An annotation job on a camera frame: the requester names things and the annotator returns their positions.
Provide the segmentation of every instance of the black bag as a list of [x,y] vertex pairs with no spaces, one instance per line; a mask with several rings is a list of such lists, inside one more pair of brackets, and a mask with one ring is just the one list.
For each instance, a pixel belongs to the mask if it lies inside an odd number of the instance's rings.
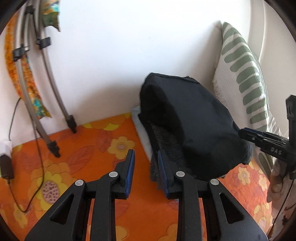
[[251,144],[239,138],[227,108],[196,80],[151,73],[140,100],[140,120],[154,155],[160,148],[148,128],[151,123],[174,135],[197,179],[208,181],[250,162]]

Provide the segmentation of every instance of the white wall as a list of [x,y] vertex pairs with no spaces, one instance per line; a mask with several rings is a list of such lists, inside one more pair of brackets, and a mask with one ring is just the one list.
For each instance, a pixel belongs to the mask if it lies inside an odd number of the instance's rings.
[[265,29],[259,58],[270,111],[287,136],[286,98],[296,95],[296,43],[275,10],[264,2]]
[[[214,59],[227,21],[247,40],[250,0],[61,1],[61,33],[52,27],[48,48],[65,106],[78,124],[130,111],[150,72],[191,76],[212,91]],[[3,46],[4,35],[0,37]],[[7,133],[17,100],[0,49],[0,140]],[[53,118],[43,118],[48,133],[65,129],[36,50],[29,53],[34,77]],[[14,145],[33,139],[22,106],[12,132]]]

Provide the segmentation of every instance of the power cord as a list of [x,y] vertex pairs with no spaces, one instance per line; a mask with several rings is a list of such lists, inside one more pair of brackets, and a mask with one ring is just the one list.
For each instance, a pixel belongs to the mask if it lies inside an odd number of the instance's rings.
[[[11,127],[12,127],[12,123],[13,123],[13,120],[14,120],[14,117],[15,117],[15,112],[16,112],[16,109],[17,109],[17,106],[18,106],[18,103],[20,101],[21,98],[18,99],[16,105],[15,105],[15,109],[14,109],[14,112],[13,112],[13,116],[12,116],[12,119],[11,119],[11,123],[10,123],[10,129],[9,129],[9,140],[10,140],[10,132],[11,132]],[[35,130],[35,126],[34,126],[34,122],[33,122],[33,119],[31,118],[30,116],[30,119],[31,119],[31,123],[32,123],[32,127],[33,127],[33,130],[34,130],[34,137],[35,137],[35,142],[36,142],[36,146],[37,146],[37,150],[38,150],[38,155],[39,155],[39,159],[40,159],[40,163],[41,163],[41,169],[42,169],[42,181],[41,181],[41,184],[40,186],[37,188],[37,190],[35,191],[35,193],[33,194],[33,196],[31,197],[29,203],[28,203],[28,206],[25,210],[22,210],[20,205],[17,203],[16,201],[16,198],[13,194],[13,191],[12,191],[12,188],[11,188],[11,184],[10,184],[10,180],[7,180],[7,183],[8,183],[8,186],[9,186],[9,189],[10,189],[10,192],[11,192],[11,195],[12,195],[12,198],[16,204],[16,206],[18,207],[18,209],[22,212],[22,213],[26,213],[30,206],[31,206],[31,203],[34,199],[34,197],[36,196],[36,194],[40,191],[43,183],[44,183],[44,166],[43,166],[43,160],[42,160],[42,155],[41,155],[41,150],[40,150],[40,146],[39,146],[39,143],[38,143],[38,140],[37,140],[37,134],[36,134],[36,130]]]
[[282,209],[283,209],[283,207],[284,207],[284,205],[285,205],[285,203],[286,203],[286,201],[287,201],[287,199],[288,199],[288,196],[289,196],[290,191],[291,191],[291,189],[292,189],[292,187],[293,187],[293,184],[294,184],[294,180],[292,180],[292,183],[291,183],[291,186],[290,186],[289,191],[288,191],[288,193],[287,193],[287,196],[286,196],[285,200],[283,201],[283,204],[282,204],[282,206],[281,206],[281,208],[280,208],[280,210],[279,210],[279,212],[278,212],[278,214],[277,214],[277,216],[276,216],[276,218],[275,218],[275,220],[274,220],[274,223],[273,223],[273,225],[272,225],[272,227],[271,227],[269,233],[272,233],[272,231],[273,231],[273,228],[274,228],[274,225],[275,225],[275,223],[276,223],[276,220],[277,220],[277,218],[279,217],[279,215],[280,215],[280,213],[281,213],[281,211],[282,211]]

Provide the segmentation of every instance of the striped pillow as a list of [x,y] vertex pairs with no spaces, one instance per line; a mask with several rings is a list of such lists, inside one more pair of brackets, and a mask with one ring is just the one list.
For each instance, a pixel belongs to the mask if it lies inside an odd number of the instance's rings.
[[[213,79],[216,97],[228,108],[239,128],[249,127],[281,135],[269,111],[267,88],[259,63],[241,34],[224,23],[222,50]],[[254,149],[253,158],[267,177],[273,158]]]

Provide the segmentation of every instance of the floral tablecloth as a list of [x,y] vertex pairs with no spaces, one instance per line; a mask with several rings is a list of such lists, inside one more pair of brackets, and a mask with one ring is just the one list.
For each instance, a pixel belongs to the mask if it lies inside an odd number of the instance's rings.
[[[130,114],[87,123],[77,127],[76,134],[67,129],[51,135],[51,139],[57,141],[61,157],[55,158],[44,141],[38,140],[45,181],[26,214],[18,210],[6,181],[0,179],[0,214],[20,240],[24,240],[34,224],[75,180],[93,181],[114,170],[130,148],[136,152],[136,164],[130,197],[116,200],[117,240],[176,240],[178,202],[167,200],[162,191],[157,190],[156,183],[150,181],[149,161]],[[12,161],[15,171],[12,190],[17,201],[25,208],[42,180],[35,142],[16,146]],[[255,161],[246,166],[237,166],[220,181],[267,232],[272,220],[271,204],[266,203],[269,182]],[[202,225],[205,241],[204,219]]]

